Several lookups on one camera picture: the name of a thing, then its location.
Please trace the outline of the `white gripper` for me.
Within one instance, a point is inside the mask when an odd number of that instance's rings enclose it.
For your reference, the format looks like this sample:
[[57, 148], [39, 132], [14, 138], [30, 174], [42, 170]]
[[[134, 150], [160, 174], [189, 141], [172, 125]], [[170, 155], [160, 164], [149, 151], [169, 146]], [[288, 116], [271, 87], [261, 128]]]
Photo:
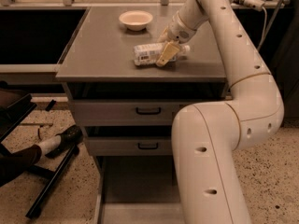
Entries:
[[171, 22], [168, 24], [157, 42], [164, 43], [162, 52], [156, 61], [159, 67], [165, 66], [173, 57], [180, 52], [179, 43], [187, 43], [196, 34], [196, 31], [189, 28], [180, 18], [179, 14], [176, 13]]

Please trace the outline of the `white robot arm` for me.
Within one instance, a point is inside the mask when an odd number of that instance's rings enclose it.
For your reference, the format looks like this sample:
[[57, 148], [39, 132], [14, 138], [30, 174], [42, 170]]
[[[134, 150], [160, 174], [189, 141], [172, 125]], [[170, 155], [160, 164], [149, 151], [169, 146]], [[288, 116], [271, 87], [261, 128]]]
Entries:
[[181, 42], [207, 21], [217, 41], [231, 99], [183, 107], [171, 143], [185, 224], [251, 224], [233, 161], [239, 148], [279, 129], [284, 106], [276, 81], [231, 8], [233, 0], [187, 0], [160, 41]]

